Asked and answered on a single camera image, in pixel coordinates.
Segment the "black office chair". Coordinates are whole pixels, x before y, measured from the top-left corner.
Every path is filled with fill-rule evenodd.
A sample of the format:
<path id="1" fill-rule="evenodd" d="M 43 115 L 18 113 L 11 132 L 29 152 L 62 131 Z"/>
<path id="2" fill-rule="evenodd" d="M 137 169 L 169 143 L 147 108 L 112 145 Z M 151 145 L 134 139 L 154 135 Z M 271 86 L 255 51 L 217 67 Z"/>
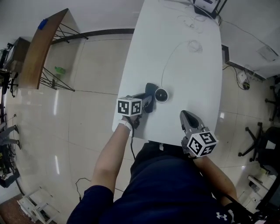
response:
<path id="1" fill-rule="evenodd" d="M 271 126 L 264 131 L 261 122 L 257 125 L 259 129 L 256 136 L 248 127 L 245 128 L 253 144 L 245 152 L 239 152 L 238 156 L 243 157 L 253 151 L 253 156 L 249 161 L 257 161 L 267 174 L 278 176 L 280 173 L 280 127 Z"/>

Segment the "white paper notice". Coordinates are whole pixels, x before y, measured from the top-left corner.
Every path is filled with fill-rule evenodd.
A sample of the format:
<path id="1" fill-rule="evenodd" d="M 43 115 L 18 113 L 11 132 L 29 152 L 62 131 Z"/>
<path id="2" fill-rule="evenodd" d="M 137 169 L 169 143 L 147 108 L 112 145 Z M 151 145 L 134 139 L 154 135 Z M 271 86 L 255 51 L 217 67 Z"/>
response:
<path id="1" fill-rule="evenodd" d="M 278 60 L 279 55 L 269 46 L 263 46 L 257 50 L 257 53 L 268 62 Z"/>

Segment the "person's left forearm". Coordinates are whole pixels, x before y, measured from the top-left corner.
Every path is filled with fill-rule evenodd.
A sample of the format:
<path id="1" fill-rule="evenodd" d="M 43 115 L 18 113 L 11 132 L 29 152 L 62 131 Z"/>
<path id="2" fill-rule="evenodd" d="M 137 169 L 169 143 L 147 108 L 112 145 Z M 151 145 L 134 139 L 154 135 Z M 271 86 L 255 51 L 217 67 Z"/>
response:
<path id="1" fill-rule="evenodd" d="M 123 123 L 119 123 L 96 161 L 91 180 L 92 186 L 104 186 L 112 193 L 115 192 L 129 135 L 130 129 Z"/>

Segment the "dark blue cloth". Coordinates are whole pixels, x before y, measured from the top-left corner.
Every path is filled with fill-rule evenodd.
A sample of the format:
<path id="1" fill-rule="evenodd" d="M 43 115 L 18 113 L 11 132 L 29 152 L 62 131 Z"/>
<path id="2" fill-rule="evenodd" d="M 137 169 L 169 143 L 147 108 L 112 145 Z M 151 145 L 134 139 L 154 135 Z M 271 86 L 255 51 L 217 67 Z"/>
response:
<path id="1" fill-rule="evenodd" d="M 155 94 L 155 91 L 158 89 L 158 86 L 155 85 L 155 84 L 152 84 L 152 83 L 147 83 L 146 84 L 146 87 L 145 87 L 145 94 L 144 94 L 144 97 L 142 99 L 142 108 L 143 108 L 143 101 L 144 101 L 144 98 L 146 95 L 152 95 L 153 97 L 153 108 L 154 108 L 154 104 L 155 104 L 155 97 L 154 97 L 154 94 Z"/>

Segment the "person's navy shirt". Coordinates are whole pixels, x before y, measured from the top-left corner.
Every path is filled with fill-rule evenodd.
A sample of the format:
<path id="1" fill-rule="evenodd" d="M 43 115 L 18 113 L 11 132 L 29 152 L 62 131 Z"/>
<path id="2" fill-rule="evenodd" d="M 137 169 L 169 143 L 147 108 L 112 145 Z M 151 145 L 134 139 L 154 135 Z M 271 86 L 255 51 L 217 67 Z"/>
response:
<path id="1" fill-rule="evenodd" d="M 145 143 L 118 200 L 104 186 L 92 186 L 66 224 L 230 224 L 209 183 L 179 147 Z"/>

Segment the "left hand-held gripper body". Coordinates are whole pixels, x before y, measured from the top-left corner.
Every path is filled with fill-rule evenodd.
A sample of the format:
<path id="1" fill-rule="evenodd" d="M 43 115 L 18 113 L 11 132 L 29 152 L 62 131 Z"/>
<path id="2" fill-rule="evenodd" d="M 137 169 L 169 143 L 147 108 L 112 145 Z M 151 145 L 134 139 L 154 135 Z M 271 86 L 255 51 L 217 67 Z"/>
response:
<path id="1" fill-rule="evenodd" d="M 145 94 L 117 98 L 117 113 L 122 116 L 139 116 L 143 113 L 143 98 Z"/>

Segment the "white desk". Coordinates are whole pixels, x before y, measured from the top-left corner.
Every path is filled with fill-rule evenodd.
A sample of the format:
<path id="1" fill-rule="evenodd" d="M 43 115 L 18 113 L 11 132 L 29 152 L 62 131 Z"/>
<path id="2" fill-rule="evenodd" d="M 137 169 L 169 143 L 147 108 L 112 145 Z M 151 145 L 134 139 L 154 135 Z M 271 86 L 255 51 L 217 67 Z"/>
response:
<path id="1" fill-rule="evenodd" d="M 144 0 L 119 87 L 119 97 L 143 93 L 147 83 L 168 92 L 140 120 L 135 137 L 180 145 L 180 112 L 192 112 L 211 131 L 216 128 L 222 86 L 220 29 L 193 7 Z"/>

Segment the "black waist pouch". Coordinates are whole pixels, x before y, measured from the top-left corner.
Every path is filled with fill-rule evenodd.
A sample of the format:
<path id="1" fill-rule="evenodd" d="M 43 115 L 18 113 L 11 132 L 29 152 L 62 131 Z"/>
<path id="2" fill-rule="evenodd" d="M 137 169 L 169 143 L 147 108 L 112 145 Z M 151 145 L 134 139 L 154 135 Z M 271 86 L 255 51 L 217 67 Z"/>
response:
<path id="1" fill-rule="evenodd" d="M 252 220 L 239 206 L 230 203 L 224 207 L 228 213 L 230 224 L 266 224 L 265 220 Z"/>

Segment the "white wristband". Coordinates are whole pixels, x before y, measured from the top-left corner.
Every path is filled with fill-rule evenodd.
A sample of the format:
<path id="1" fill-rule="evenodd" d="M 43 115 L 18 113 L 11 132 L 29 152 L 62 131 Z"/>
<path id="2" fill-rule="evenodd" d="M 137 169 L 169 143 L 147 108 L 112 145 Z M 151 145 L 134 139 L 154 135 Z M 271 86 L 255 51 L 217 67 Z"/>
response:
<path id="1" fill-rule="evenodd" d="M 124 126 L 126 126 L 130 131 L 132 131 L 132 129 L 133 129 L 133 126 L 130 124 L 130 122 L 129 121 L 127 121 L 127 120 L 122 120 L 122 119 L 120 119 L 119 120 L 119 124 L 123 124 Z"/>

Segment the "brown cabinet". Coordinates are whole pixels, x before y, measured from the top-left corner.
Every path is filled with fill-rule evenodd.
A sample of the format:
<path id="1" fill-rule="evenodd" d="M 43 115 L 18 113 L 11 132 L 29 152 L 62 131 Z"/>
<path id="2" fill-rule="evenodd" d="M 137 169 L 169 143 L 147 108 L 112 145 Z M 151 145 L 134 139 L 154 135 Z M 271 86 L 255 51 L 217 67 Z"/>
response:
<path id="1" fill-rule="evenodd" d="M 19 37 L 13 44 L 8 59 L 4 63 L 4 69 L 21 73 L 30 44 L 29 41 Z"/>

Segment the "person's right forearm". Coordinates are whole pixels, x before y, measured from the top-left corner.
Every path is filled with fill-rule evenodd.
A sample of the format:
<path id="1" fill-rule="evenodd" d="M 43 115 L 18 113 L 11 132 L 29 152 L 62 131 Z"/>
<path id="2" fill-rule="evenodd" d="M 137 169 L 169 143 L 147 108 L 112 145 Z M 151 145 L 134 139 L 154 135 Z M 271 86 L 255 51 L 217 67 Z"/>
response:
<path id="1" fill-rule="evenodd" d="M 231 203 L 225 195 L 238 202 L 236 188 L 232 181 L 207 156 L 194 159 L 194 163 L 209 183 L 214 197 L 223 206 Z"/>

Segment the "white shelf rack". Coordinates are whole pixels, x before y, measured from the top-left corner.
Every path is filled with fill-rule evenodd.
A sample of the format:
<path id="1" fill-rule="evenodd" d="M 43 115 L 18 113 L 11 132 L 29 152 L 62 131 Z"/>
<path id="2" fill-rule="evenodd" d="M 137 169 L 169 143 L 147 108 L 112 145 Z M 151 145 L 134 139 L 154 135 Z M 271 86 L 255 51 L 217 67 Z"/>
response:
<path id="1" fill-rule="evenodd" d="M 36 203 L 31 196 L 36 193 L 43 193 L 48 195 L 48 198 L 43 200 L 40 203 Z M 41 224 L 51 224 L 55 218 L 60 215 L 60 212 L 50 204 L 50 199 L 53 198 L 48 191 L 46 191 L 43 187 L 39 186 L 36 190 L 31 191 L 30 193 L 23 195 L 20 200 L 17 200 L 17 203 L 24 214 L 33 222 L 40 222 Z M 45 209 L 50 208 L 54 214 L 48 215 L 45 212 Z"/>

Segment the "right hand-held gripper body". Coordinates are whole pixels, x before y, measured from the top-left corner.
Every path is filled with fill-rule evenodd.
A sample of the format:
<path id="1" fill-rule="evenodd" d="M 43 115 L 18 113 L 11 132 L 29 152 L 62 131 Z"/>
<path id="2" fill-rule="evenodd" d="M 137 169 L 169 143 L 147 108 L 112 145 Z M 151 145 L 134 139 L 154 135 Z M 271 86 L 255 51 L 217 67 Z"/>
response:
<path id="1" fill-rule="evenodd" d="M 213 132 L 193 133 L 181 141 L 184 153 L 192 153 L 196 158 L 204 157 L 213 152 L 218 140 Z"/>

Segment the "white adapter box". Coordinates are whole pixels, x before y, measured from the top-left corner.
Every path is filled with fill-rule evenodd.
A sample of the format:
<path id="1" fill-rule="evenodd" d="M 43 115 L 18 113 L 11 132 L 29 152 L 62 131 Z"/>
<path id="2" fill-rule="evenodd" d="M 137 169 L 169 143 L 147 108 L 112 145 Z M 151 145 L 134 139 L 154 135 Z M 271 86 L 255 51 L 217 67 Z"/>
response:
<path id="1" fill-rule="evenodd" d="M 246 73 L 244 71 L 240 71 L 238 74 L 237 74 L 237 80 L 240 84 L 243 84 L 245 82 L 248 82 L 248 77 L 246 75 Z"/>

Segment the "router with black antennas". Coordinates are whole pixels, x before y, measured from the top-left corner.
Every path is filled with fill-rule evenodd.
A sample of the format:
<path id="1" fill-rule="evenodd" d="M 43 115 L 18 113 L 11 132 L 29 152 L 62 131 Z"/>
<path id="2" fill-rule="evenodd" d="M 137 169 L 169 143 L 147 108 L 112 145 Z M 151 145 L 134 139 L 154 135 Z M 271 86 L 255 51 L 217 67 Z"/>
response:
<path id="1" fill-rule="evenodd" d="M 215 19 L 228 0 L 192 0 L 197 14 Z"/>

